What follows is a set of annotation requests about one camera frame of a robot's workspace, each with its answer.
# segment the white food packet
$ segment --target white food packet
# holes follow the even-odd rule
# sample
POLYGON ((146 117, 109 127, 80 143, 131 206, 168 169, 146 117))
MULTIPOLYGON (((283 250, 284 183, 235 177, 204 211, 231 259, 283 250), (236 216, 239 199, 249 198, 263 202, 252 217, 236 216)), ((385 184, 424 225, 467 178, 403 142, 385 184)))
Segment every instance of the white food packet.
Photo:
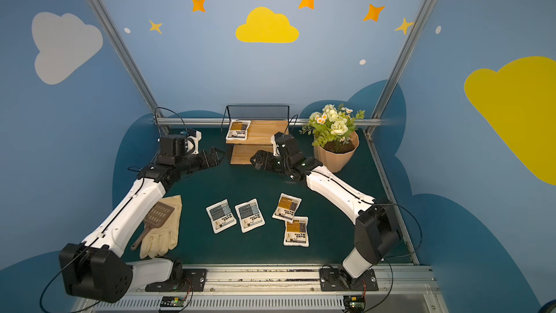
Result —
POLYGON ((249 202, 236 205, 236 212, 237 216, 239 216, 241 232, 243 233, 265 224, 256 198, 249 202))
POLYGON ((226 135, 227 141, 246 141, 247 129, 251 125, 249 120, 232 120, 226 135))
POLYGON ((226 228, 237 224, 237 220, 233 216, 227 199, 224 199, 222 202, 215 203, 206 209, 208 217, 211 220, 212 230, 214 233, 222 232, 226 228))
POLYGON ((307 224, 309 218, 306 216, 295 216, 293 222, 284 222, 286 232, 284 232, 284 245, 309 246, 309 234, 307 224))
POLYGON ((274 211, 272 217, 274 219, 291 222, 294 219, 295 212, 299 208, 300 203, 301 198, 282 193, 280 195, 280 199, 278 200, 276 211, 274 211))

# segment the spatula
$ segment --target spatula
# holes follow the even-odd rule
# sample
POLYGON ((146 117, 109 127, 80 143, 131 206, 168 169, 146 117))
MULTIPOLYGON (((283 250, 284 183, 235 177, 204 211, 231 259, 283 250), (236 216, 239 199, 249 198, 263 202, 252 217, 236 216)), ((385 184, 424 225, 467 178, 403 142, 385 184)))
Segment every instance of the spatula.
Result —
POLYGON ((139 235, 139 238, 137 238, 135 243, 133 243, 133 245, 131 246, 131 250, 135 250, 137 249, 137 247, 139 247, 139 244, 141 244, 141 241, 147 235, 147 233, 149 233, 150 230, 152 230, 153 228, 162 227, 166 220, 168 220, 168 218, 172 214, 173 210, 173 207, 165 205, 162 202, 157 202, 151 208, 151 210, 149 210, 147 215, 145 215, 145 218, 143 219, 143 222, 145 223, 145 229, 143 230, 141 235, 139 235))

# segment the cloth glove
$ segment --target cloth glove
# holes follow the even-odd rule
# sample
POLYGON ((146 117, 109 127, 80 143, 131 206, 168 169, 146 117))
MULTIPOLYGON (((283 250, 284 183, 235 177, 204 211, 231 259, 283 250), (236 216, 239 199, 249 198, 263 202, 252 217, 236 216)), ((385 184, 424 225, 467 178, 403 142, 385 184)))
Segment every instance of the cloth glove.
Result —
POLYGON ((181 196, 177 195, 162 198, 160 202, 174 207, 174 211, 170 214, 170 217, 162 227, 153 228, 143 238, 139 254, 142 259, 147 257, 147 255, 152 259, 156 256, 165 255, 168 250, 174 249, 177 245, 181 216, 181 196))

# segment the mounting plate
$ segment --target mounting plate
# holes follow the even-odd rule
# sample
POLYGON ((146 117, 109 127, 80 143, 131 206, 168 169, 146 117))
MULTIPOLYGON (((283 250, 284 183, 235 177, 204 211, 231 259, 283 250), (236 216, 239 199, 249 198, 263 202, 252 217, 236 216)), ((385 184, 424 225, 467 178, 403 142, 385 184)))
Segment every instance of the mounting plate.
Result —
POLYGON ((361 291, 365 290, 363 281, 367 286, 367 291, 378 291, 379 285, 376 282, 375 271, 370 269, 357 279, 357 281, 350 286, 343 285, 340 281, 340 271, 338 268, 321 268, 320 275, 320 289, 322 291, 361 291))

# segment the yellow cloud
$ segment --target yellow cloud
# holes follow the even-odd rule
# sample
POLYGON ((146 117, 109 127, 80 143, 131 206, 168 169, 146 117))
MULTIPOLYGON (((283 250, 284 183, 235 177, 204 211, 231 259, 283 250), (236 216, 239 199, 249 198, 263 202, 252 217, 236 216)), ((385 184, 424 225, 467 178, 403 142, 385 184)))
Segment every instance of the yellow cloud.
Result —
POLYGON ((236 29, 236 38, 245 43, 292 43, 299 31, 288 18, 267 8, 256 8, 247 16, 247 22, 236 29))
POLYGON ((476 70, 465 94, 527 169, 556 185, 556 61, 525 57, 498 72, 476 70))

